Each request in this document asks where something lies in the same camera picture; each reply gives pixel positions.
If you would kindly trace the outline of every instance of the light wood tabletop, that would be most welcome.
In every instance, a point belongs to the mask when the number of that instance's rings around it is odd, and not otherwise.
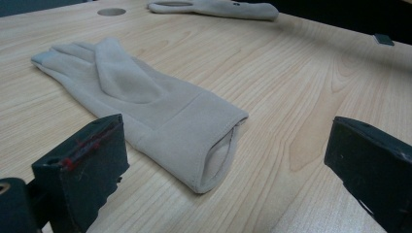
[[[126,13],[97,13],[107,8]],[[30,57],[106,37],[250,117],[203,195],[127,145],[130,168],[88,232],[385,232],[323,159],[335,116],[412,144],[412,47],[285,14],[156,15],[143,0],[101,0],[0,18],[1,178],[30,182],[34,161],[96,119]]]

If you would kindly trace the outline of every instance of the wood grain surface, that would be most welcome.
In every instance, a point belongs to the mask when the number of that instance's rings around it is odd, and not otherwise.
[[[126,13],[97,14],[106,8]],[[105,37],[250,117],[227,177],[204,195],[127,145],[130,168],[88,232],[385,232],[323,158],[335,116],[412,144],[412,47],[285,14],[156,15],[107,0],[0,18],[1,178],[31,181],[35,160],[95,119],[30,57]]]

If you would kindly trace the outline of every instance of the glove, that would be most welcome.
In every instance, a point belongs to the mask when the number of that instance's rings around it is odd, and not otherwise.
[[[239,3],[221,0],[150,0],[148,8],[160,14],[198,13],[214,17],[274,20],[279,11],[269,3]]]
[[[212,92],[130,57],[116,39],[54,46],[32,63],[97,117],[122,114],[130,145],[194,192],[227,173],[248,114]]]

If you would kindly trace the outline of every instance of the fabric glove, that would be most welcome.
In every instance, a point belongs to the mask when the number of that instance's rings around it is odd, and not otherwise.
[[[116,39],[54,46],[32,63],[97,117],[122,114],[131,146],[194,192],[227,173],[248,114],[212,92],[159,73]]]
[[[274,20],[279,11],[269,3],[224,0],[149,0],[148,9],[159,14],[198,13],[214,17]]]

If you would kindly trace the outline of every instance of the glove finger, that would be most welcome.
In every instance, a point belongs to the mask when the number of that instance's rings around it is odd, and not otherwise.
[[[82,48],[85,49],[85,50],[89,50],[89,51],[91,51],[91,52],[94,52],[94,51],[95,51],[95,45],[94,45],[94,44],[91,44],[91,43],[75,42],[75,43],[73,43],[73,44],[75,44],[75,45],[77,45],[77,46],[79,46],[79,47],[82,47]]]
[[[176,14],[176,13],[192,13],[194,11],[194,7],[192,5],[189,6],[164,6],[159,4],[149,4],[148,8],[151,12],[158,13],[158,14]]]
[[[102,90],[117,99],[146,104],[162,93],[158,84],[148,76],[115,39],[105,39],[96,46],[96,67]]]
[[[89,81],[90,79],[97,79],[94,64],[86,62],[79,57],[61,53],[54,49],[39,53],[33,56],[31,60],[33,64],[39,68],[45,67],[55,71],[56,73],[70,77],[75,81]]]
[[[52,48],[60,53],[77,57],[85,62],[94,63],[94,50],[88,49],[86,43],[57,45]]]

